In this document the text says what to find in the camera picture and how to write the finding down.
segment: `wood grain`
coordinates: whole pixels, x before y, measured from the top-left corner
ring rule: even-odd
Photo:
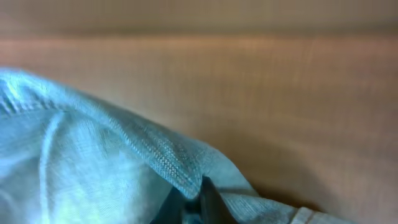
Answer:
[[[0,65],[209,142],[263,196],[398,222],[398,35],[0,40]]]
[[[396,29],[396,0],[2,0],[0,36]]]

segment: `cloth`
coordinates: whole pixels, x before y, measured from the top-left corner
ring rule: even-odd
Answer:
[[[20,70],[0,69],[0,127],[2,223],[149,223],[202,175],[240,223],[348,223],[260,198],[211,146]]]

